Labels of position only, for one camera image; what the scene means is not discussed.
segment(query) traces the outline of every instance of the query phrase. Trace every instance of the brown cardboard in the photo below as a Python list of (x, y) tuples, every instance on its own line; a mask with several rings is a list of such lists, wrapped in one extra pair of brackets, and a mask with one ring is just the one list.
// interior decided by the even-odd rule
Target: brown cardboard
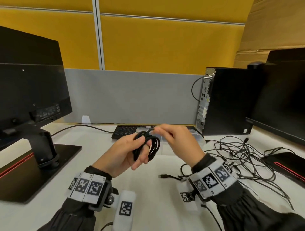
[(233, 67), (247, 68), (251, 62), (266, 62), (269, 51), (237, 51)]
[(305, 47), (305, 0), (254, 0), (240, 51)]

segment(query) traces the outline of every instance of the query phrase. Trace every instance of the keyboard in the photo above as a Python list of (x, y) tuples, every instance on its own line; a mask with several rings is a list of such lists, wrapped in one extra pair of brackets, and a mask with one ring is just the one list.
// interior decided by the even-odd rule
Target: keyboard
[[(153, 128), (154, 125), (118, 125), (115, 130), (114, 133), (112, 134), (111, 138), (118, 140), (119, 138), (123, 137), (123, 136), (127, 136), (130, 134), (133, 134), (136, 132), (138, 127), (144, 127), (144, 128)], [(196, 130), (194, 128), (194, 126), (186, 126), (188, 129), (193, 129)]]

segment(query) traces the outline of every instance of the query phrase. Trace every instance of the monitor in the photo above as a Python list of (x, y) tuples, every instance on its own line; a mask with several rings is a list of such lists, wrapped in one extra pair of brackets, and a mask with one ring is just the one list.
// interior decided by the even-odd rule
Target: monitor
[(305, 145), (305, 48), (271, 51), (266, 83), (248, 121)]
[(57, 41), (0, 27), (0, 149), (32, 150), (0, 168), (0, 200), (27, 203), (81, 149), (40, 127), (72, 112)]

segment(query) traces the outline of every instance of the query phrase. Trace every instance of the person's right hand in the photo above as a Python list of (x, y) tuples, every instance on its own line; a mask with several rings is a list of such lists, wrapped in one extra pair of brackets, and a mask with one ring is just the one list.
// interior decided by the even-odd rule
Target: person's right hand
[(205, 153), (186, 126), (161, 124), (154, 129), (154, 133), (167, 139), (173, 152), (190, 167), (204, 157)]

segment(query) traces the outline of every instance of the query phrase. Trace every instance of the red stripe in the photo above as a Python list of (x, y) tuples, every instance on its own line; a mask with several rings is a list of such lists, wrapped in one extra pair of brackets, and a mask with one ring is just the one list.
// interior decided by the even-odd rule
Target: red stripe
[(297, 174), (296, 172), (292, 171), (291, 169), (287, 168), (286, 166), (282, 165), (282, 164), (279, 163), (279, 162), (274, 162), (274, 163), (275, 163), (277, 166), (279, 166), (279, 167), (285, 169), (286, 171), (290, 172), (291, 174), (293, 174), (294, 176), (300, 178), (302, 181), (305, 182), (305, 177), (303, 177), (303, 176)]
[(27, 155), (26, 157), (24, 157), (23, 159), (21, 159), (20, 161), (18, 161), (17, 163), (13, 164), (12, 166), (10, 166), (8, 169), (4, 170), (2, 173), (0, 173), (0, 178), (4, 177), (6, 174), (8, 174), (10, 171), (14, 170), (15, 168), (17, 168), (19, 165), (21, 165), (22, 163), (24, 163), (25, 161), (27, 161), (28, 159), (30, 159), (31, 157), (34, 156), (34, 153), (32, 152), (31, 154)]

